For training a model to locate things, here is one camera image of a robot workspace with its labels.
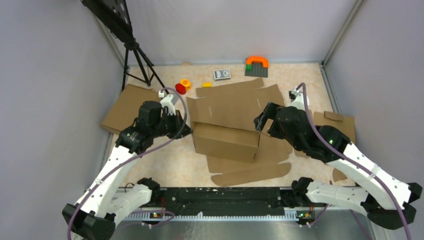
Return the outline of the large cardboard box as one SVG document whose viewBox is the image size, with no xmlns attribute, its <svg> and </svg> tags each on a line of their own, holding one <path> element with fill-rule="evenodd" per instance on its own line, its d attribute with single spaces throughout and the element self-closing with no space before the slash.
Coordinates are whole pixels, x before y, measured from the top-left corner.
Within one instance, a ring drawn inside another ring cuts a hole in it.
<svg viewBox="0 0 424 240">
<path fill-rule="evenodd" d="M 253 163 L 259 150 L 260 134 L 208 123 L 194 122 L 195 152 L 208 157 Z"/>
</svg>

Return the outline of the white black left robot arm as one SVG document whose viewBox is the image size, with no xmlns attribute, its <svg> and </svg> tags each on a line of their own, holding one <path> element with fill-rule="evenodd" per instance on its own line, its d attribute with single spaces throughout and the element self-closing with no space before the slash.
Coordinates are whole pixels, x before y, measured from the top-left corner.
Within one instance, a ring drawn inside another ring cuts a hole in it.
<svg viewBox="0 0 424 240">
<path fill-rule="evenodd" d="M 117 226 L 138 207 L 154 207 L 160 202 L 158 184 L 150 178 L 115 197 L 127 173 L 143 156 L 153 153 L 192 130 L 176 103 L 183 97 L 169 88 L 158 93 L 160 101 L 145 101 L 132 124 L 122 130 L 111 155 L 88 190 L 62 210 L 69 240 L 109 240 Z"/>
</svg>

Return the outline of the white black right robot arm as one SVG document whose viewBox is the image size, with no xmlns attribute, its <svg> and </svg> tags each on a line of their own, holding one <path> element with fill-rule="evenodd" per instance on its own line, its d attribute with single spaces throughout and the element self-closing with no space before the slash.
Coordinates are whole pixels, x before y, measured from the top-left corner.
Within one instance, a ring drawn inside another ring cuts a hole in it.
<svg viewBox="0 0 424 240">
<path fill-rule="evenodd" d="M 387 173 L 336 127 L 314 124 L 305 90 L 304 84 L 291 90 L 288 106 L 269 102 L 254 119 L 255 129 L 262 131 L 272 120 L 267 130 L 271 137 L 285 140 L 295 150 L 339 170 L 355 186 L 336 186 L 302 177 L 292 183 L 292 202 L 296 206 L 322 203 L 348 209 L 388 230 L 407 228 L 415 220 L 413 202 L 421 197 L 422 186 Z"/>
</svg>

